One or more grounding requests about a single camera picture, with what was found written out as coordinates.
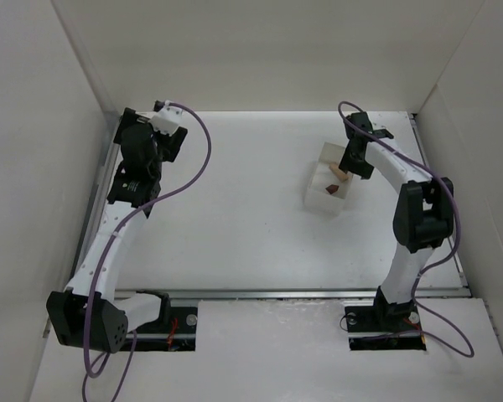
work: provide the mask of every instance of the white table surface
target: white table surface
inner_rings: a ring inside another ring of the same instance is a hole
[[[395,252],[397,195],[375,170],[355,179],[341,215],[307,210],[303,193],[324,142],[347,143],[335,112],[204,112],[212,158],[204,177],[154,207],[127,255],[118,289],[375,289]],[[421,154],[405,112],[371,112],[405,153]],[[204,134],[189,128],[176,162],[163,165],[163,193],[192,178]],[[449,252],[438,249],[433,260]],[[461,287],[450,262],[422,288]]]
[[[462,358],[427,340],[428,351],[351,352],[339,328],[342,301],[205,301],[195,352],[135,353],[118,401],[454,401],[503,402],[503,356],[484,303],[432,299],[464,330],[475,357]],[[423,327],[466,350],[436,317]],[[127,353],[112,356],[89,383],[91,402],[113,395]],[[52,332],[32,402],[77,402],[82,352]]]

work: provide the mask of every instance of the brown object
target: brown object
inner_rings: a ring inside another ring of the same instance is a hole
[[[326,191],[329,193],[329,195],[333,195],[333,194],[337,193],[337,190],[339,190],[339,186],[337,184],[330,184],[326,188]]]
[[[332,173],[343,183],[343,182],[346,182],[348,179],[349,179],[349,175],[346,174],[345,172],[343,172],[341,169],[339,169],[339,167],[337,166],[337,164],[335,164],[334,162],[332,162],[330,165],[329,165],[329,170],[332,171]]]

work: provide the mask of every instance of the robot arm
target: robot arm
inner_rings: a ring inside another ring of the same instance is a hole
[[[348,118],[371,136],[400,152],[393,135],[385,129],[373,130],[365,112],[353,113]],[[345,129],[349,144],[340,169],[367,179],[377,168],[399,195],[393,218],[397,250],[391,268],[378,288],[373,307],[345,309],[347,314],[368,316],[366,320],[359,320],[360,325],[353,328],[349,325],[349,332],[351,329],[353,332],[400,332],[406,330],[405,321],[410,315],[417,312],[412,289],[419,271],[434,250],[453,233],[453,210],[444,191],[428,173],[404,162],[395,153],[356,133],[348,125]],[[447,178],[443,180],[452,193],[453,184]]]
[[[97,264],[118,224],[133,210],[156,198],[160,192],[162,162],[173,162],[187,130],[179,126],[182,111],[159,105],[151,118],[132,109],[123,113],[114,142],[121,146],[122,162],[117,168],[101,223],[90,249],[65,291],[53,291],[47,311],[60,343],[83,346],[86,302]],[[118,232],[96,284],[91,319],[90,348],[108,353],[119,351],[126,334],[141,325],[169,319],[167,294],[139,292],[129,299],[114,301],[117,278],[125,256],[151,209],[134,215]]]

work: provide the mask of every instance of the white wall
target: white wall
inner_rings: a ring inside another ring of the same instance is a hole
[[[0,1],[0,401],[26,397],[105,130],[50,2]]]
[[[460,255],[503,347],[503,0],[487,0],[417,117],[431,164],[456,186]]]
[[[483,0],[55,0],[118,109],[418,111]]]

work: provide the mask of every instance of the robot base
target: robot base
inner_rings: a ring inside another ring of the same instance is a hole
[[[169,318],[148,322],[138,327],[137,352],[193,352],[195,350],[195,331],[198,321],[198,307],[172,306]],[[132,335],[127,336],[121,351],[130,350]]]
[[[345,318],[349,333],[350,350],[427,350],[423,335],[418,333],[405,336],[372,339],[388,333],[421,329],[406,318],[389,319],[387,325],[379,320],[375,306],[346,306]]]

